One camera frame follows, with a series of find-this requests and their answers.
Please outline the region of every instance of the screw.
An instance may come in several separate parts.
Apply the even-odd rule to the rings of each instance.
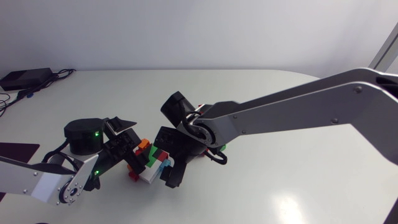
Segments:
[[[356,86],[356,87],[354,88],[354,92],[356,92],[356,93],[361,93],[361,92],[362,92],[362,87],[361,87],[361,86]]]
[[[338,124],[338,119],[337,118],[333,118],[333,119],[330,120],[330,122],[332,124]]]

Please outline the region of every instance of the white table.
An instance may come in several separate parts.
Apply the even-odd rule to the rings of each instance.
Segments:
[[[153,141],[172,126],[160,107],[177,90],[194,105],[244,102],[313,80],[275,70],[76,72],[9,108],[0,142],[40,144],[33,164],[61,145],[69,121],[114,116]],[[189,163],[175,189],[135,183],[121,162],[72,206],[7,194],[0,222],[381,223],[398,196],[398,167],[350,125],[239,137],[225,153],[225,166]]]

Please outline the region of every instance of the white wall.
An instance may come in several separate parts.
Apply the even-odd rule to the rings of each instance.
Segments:
[[[366,67],[396,0],[12,0],[0,76],[51,67],[272,68],[318,77]]]

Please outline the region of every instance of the robotic arm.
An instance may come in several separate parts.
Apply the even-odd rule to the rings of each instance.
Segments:
[[[145,151],[139,155],[132,151],[141,142],[130,128],[135,124],[118,117],[79,119],[65,126],[67,140],[39,164],[0,157],[0,192],[30,195],[53,205],[71,205],[83,190],[99,189],[100,175],[122,160],[140,174],[149,160]],[[106,143],[103,134],[109,139]],[[73,170],[62,166],[65,160]]]
[[[175,161],[160,178],[178,187],[187,163],[201,153],[225,164],[221,146],[241,135],[337,124],[353,125],[398,165],[397,97],[398,76],[365,68],[240,104],[226,101],[195,109],[176,92],[161,109],[175,129],[161,127],[154,142]]]

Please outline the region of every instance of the red block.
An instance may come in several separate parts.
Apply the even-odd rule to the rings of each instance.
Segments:
[[[131,178],[133,181],[135,181],[135,182],[137,182],[137,180],[139,179],[139,176],[138,176],[134,171],[131,171],[131,172],[129,173],[129,176],[130,176],[130,178]]]
[[[162,151],[162,153],[160,153],[157,160],[163,162],[165,159],[168,159],[168,158],[169,158],[169,155],[166,152]]]

